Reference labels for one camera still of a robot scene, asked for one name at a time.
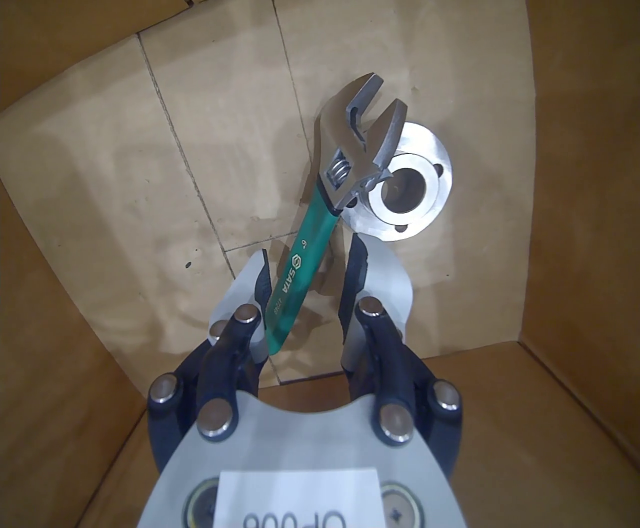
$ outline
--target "cardboard wall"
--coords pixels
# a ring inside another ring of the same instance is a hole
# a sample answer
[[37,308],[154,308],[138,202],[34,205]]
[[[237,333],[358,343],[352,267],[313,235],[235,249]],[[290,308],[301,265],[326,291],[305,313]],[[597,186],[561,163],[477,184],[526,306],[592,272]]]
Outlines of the cardboard wall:
[[640,463],[640,3],[528,9],[537,145],[522,341]]
[[74,526],[145,401],[0,184],[0,526]]
[[187,7],[184,0],[3,0],[0,110],[82,59]]

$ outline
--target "wrench jaw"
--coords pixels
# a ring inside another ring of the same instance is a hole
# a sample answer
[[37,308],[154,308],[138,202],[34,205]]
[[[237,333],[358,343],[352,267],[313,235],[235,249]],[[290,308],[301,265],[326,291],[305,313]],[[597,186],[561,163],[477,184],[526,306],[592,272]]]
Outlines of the wrench jaw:
[[319,180],[324,197],[336,214],[363,189],[373,188],[390,174],[406,119],[406,104],[392,102],[364,136],[360,119],[383,80],[370,73],[352,81],[333,96],[320,113]]

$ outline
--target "screw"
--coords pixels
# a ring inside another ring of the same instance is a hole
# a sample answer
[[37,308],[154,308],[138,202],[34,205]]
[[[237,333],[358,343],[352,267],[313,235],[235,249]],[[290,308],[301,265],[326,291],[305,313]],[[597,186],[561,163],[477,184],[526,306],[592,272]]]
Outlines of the screw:
[[445,380],[438,380],[433,384],[436,401],[447,411],[457,411],[460,408],[460,393],[458,389]]
[[397,403],[387,403],[380,408],[380,428],[391,440],[405,444],[413,436],[413,417]]
[[229,322],[228,319],[220,319],[219,321],[216,321],[215,323],[213,323],[211,325],[211,328],[209,328],[209,335],[216,341],[220,339],[220,336],[222,335],[222,331],[225,329],[225,326],[227,325],[228,322]]
[[149,398],[156,403],[165,403],[173,398],[177,388],[178,378],[175,374],[160,374],[149,387]]
[[196,425],[202,436],[216,438],[229,428],[233,417],[234,412],[229,402],[224,398],[214,398],[202,406]]
[[358,308],[366,316],[378,317],[385,312],[385,307],[375,297],[363,297],[358,301]]
[[246,324],[252,322],[256,317],[258,317],[258,313],[258,308],[256,308],[256,306],[247,303],[238,306],[234,312],[234,318],[236,321]]

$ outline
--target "metal bolt head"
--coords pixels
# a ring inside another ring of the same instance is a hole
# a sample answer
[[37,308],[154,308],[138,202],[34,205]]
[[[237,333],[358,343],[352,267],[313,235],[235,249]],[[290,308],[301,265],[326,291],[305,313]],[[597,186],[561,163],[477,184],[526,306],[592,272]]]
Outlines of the metal bolt head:
[[214,398],[202,406],[196,425],[202,436],[216,438],[229,428],[233,417],[234,412],[229,402],[224,398]]
[[447,411],[457,411],[460,408],[460,393],[458,389],[445,380],[438,380],[433,384],[436,401]]
[[252,304],[240,305],[234,312],[234,319],[240,323],[250,323],[258,317],[258,308]]
[[370,317],[381,316],[385,311],[385,307],[375,297],[363,297],[358,301],[358,308],[363,314]]
[[220,339],[222,331],[225,329],[225,326],[228,322],[228,319],[220,319],[219,321],[216,321],[211,325],[211,328],[209,328],[209,335],[212,337],[212,339],[216,341]]
[[380,408],[380,428],[382,432],[398,444],[405,444],[413,436],[413,417],[397,403],[387,403]]
[[420,528],[422,511],[417,499],[404,486],[387,483],[380,486],[387,528]]
[[149,398],[156,403],[164,403],[173,398],[177,389],[178,378],[175,374],[160,374],[149,387]]

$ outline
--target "cardboard floor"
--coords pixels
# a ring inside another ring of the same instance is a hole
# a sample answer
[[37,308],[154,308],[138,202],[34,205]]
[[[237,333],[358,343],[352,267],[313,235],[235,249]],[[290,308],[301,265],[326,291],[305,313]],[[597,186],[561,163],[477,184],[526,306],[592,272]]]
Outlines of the cardboard floor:
[[[640,525],[640,474],[519,344],[426,364],[463,396],[462,444],[451,485],[470,528]],[[265,388],[260,398],[318,412],[347,403],[348,392],[345,378],[332,376]],[[135,526],[157,477],[143,419],[80,526]]]

